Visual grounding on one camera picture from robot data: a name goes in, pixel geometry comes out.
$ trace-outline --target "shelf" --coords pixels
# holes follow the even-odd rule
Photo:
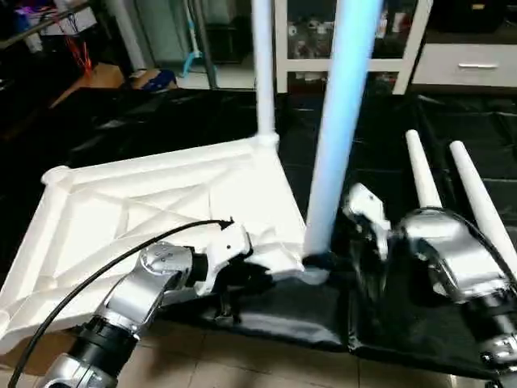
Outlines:
[[[428,28],[426,43],[438,44],[517,44],[517,26],[505,22],[492,33],[440,32]]]
[[[31,27],[36,26],[44,17],[44,14],[41,12],[31,14],[28,17],[29,24]],[[75,35],[78,32],[83,32],[87,28],[93,26],[97,23],[95,19],[94,13],[91,8],[87,7],[84,10],[80,10],[75,13],[74,16],[74,25],[71,23],[72,18],[67,18],[59,22],[59,26],[55,24],[51,24],[50,26],[44,28],[40,31],[40,35],[42,36],[58,36],[63,35],[63,31],[66,35]]]
[[[402,70],[402,59],[371,59],[368,71],[393,71]],[[287,71],[327,71],[330,68],[330,59],[287,59],[285,69]]]
[[[324,93],[326,89],[326,71],[295,72],[288,75],[289,93]],[[370,72],[368,73],[365,95],[390,95],[393,93],[398,72]]]
[[[328,58],[339,0],[302,3],[284,0],[287,7],[287,57]],[[376,30],[373,59],[402,59],[416,15],[418,0],[384,0]]]

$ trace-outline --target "black plastic sheet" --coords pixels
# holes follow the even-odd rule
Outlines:
[[[305,216],[322,96],[277,97],[276,107],[280,160]],[[472,218],[448,152],[450,141],[465,142],[517,241],[514,102],[488,97],[366,98],[344,187],[365,184],[384,201],[392,223],[418,207],[404,138],[409,129],[420,133],[444,205]],[[253,93],[80,90],[72,94],[30,130],[0,144],[0,213],[5,230],[0,271],[5,275],[11,265],[43,191],[40,177],[47,169],[230,141],[255,131]],[[457,307],[431,292],[425,267],[397,252],[386,292],[373,305],[366,302],[362,289],[365,276],[358,276],[351,266],[362,259],[361,253],[351,250],[341,217],[332,247],[336,255],[329,262],[336,265],[328,284],[285,280],[260,292],[175,306],[163,317],[447,373],[490,376]],[[227,308],[230,314],[221,314]]]

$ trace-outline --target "tiled floor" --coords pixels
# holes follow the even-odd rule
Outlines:
[[[32,388],[52,360],[68,350],[66,334],[46,335],[20,388]],[[22,347],[0,358],[12,366]],[[9,369],[0,369],[6,386]],[[423,372],[347,354],[158,322],[124,367],[119,388],[482,388],[483,382]]]

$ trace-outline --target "white cylinder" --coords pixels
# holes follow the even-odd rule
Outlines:
[[[413,170],[414,185],[417,188],[420,207],[435,206],[441,208],[442,202],[418,132],[414,129],[407,131],[406,142],[407,149],[410,152],[411,170]]]
[[[355,125],[372,56],[382,0],[346,0],[336,11],[316,163],[310,188],[304,254],[328,251]]]
[[[271,135],[275,133],[271,0],[253,0],[251,13],[258,135]]]
[[[133,70],[150,69],[150,54],[146,48],[138,44],[141,29],[133,23],[132,10],[125,0],[107,0],[108,10],[115,16],[117,26],[128,52]]]
[[[517,253],[514,245],[469,153],[461,141],[454,141],[450,148],[477,226],[497,248],[512,273],[517,276]]]

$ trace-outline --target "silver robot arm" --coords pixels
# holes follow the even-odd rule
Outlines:
[[[221,269],[252,251],[241,224],[223,229],[204,254],[158,242],[110,291],[73,347],[38,388],[115,388],[117,377],[160,307],[209,295]]]
[[[362,184],[346,198],[343,213],[373,243],[381,263],[388,246],[408,243],[427,262],[433,289],[460,306],[482,361],[498,372],[499,387],[517,387],[517,288],[500,254],[462,217],[444,209],[418,209],[392,230],[384,206]]]

